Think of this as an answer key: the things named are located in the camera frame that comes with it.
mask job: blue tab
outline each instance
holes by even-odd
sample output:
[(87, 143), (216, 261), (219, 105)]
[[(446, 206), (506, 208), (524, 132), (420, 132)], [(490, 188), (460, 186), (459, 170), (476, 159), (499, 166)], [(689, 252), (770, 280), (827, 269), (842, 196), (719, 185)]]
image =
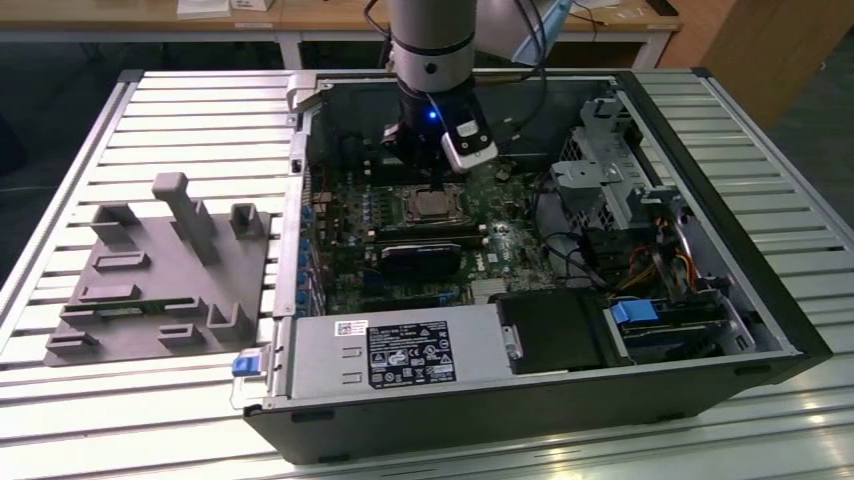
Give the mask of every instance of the blue tab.
[(623, 300), (611, 307), (617, 323), (658, 320), (658, 312), (650, 300)]
[(251, 357), (238, 357), (231, 362), (231, 374), (235, 377), (251, 377), (262, 374), (262, 357), (254, 355)]

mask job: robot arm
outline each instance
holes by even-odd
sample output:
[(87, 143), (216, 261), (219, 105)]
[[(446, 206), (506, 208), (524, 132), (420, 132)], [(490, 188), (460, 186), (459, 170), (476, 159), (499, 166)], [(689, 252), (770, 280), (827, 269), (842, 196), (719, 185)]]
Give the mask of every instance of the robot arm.
[[(403, 161), (432, 171), (450, 165), (459, 173), (498, 156), (474, 94), (475, 48), (536, 64), (540, 50), (547, 52), (556, 39), (568, 4), (570, 0), (390, 0), (402, 114), (383, 144)], [(543, 12), (544, 46), (536, 18)]]

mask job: sticker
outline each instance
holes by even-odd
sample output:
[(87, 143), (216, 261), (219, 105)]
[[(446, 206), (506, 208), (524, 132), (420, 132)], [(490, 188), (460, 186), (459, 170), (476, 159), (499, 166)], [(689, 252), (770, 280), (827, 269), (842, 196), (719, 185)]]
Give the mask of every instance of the sticker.
[(99, 310), (97, 314), (101, 317), (124, 317), (125, 315), (144, 315), (139, 308), (113, 308), (112, 310)]
[(466, 122), (462, 125), (458, 125), (456, 133), (459, 133), (460, 137), (471, 137), (478, 133), (478, 122), (472, 120), (471, 122)]
[(272, 23), (235, 23), (235, 28), (272, 29)]
[(364, 335), (368, 328), (367, 320), (351, 320), (346, 322), (335, 322), (335, 336), (348, 337), (351, 335)]
[(447, 322), (370, 327), (367, 336), (371, 387), (456, 381)]

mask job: cardboard box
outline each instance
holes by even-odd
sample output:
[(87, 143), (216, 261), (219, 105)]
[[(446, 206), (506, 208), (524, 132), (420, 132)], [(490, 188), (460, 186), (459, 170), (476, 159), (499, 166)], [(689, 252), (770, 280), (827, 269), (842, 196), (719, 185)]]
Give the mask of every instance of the cardboard box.
[(235, 10), (267, 11), (274, 0), (231, 0), (231, 8)]

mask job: motherboard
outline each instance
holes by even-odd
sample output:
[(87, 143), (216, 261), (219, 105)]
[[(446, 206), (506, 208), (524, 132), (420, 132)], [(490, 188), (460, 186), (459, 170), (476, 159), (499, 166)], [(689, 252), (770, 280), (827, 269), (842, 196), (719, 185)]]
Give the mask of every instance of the motherboard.
[(327, 314), (486, 303), (555, 286), (530, 215), (536, 173), (495, 162), (432, 190), (395, 162), (330, 169), (314, 182)]

